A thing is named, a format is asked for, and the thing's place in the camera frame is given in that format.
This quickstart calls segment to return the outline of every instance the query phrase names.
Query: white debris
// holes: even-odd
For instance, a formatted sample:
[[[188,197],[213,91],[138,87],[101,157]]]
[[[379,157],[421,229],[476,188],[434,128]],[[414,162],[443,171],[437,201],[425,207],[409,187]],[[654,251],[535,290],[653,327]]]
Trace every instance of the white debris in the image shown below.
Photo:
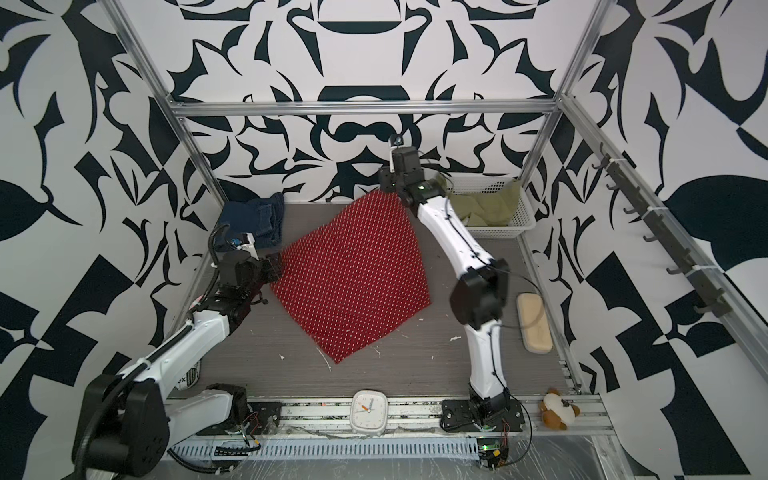
[[[320,350],[320,348],[319,348],[319,347],[315,347],[315,348],[316,348],[316,349],[317,349],[317,351],[320,353],[320,355],[323,355],[323,352]],[[330,364],[330,363],[328,363],[328,359],[326,358],[326,356],[325,356],[325,355],[323,355],[323,360],[325,360],[325,361],[326,361],[326,365],[328,366],[328,371],[330,372],[330,371],[331,371],[331,364]]]

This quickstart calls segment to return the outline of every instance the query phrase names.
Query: white alarm clock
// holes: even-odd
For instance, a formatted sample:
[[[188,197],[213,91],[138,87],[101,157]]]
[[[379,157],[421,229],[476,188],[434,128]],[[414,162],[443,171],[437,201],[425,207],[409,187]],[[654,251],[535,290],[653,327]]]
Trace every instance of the white alarm clock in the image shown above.
[[[386,427],[389,403],[386,396],[373,390],[360,390],[352,398],[349,424],[365,435],[381,435]]]

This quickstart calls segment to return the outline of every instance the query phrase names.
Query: brown and white plush toy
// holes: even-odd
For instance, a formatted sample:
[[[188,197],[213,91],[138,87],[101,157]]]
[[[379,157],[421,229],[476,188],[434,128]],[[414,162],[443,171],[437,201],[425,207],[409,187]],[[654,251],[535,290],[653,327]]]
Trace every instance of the brown and white plush toy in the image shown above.
[[[568,430],[568,426],[573,425],[576,417],[581,414],[581,410],[576,405],[560,397],[557,389],[547,391],[547,395],[539,402],[538,409],[541,410],[541,419],[544,424],[553,430]]]

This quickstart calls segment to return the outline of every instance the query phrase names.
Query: plastic sheet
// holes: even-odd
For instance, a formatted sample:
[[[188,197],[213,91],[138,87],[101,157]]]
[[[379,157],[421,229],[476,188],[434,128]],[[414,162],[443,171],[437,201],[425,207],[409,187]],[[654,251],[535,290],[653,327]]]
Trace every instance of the plastic sheet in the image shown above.
[[[527,435],[511,437],[509,458],[517,458],[528,444]],[[300,480],[328,478],[347,480],[377,478],[383,480],[435,479],[570,479],[605,478],[590,437],[579,435],[536,435],[528,454],[514,465],[495,471],[481,468],[466,458],[375,458],[319,460],[252,460],[241,462],[232,472],[220,476],[185,469],[173,460],[163,460],[149,475],[150,480],[230,478],[232,480]]]

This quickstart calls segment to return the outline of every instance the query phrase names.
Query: clock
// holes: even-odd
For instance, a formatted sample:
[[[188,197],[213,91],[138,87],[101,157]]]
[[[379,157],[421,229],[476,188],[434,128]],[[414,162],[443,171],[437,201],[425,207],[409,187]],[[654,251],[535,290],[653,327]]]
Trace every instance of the clock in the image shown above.
[[[389,403],[386,396],[373,390],[360,390],[352,398],[349,424],[365,435],[381,435],[386,427]]]

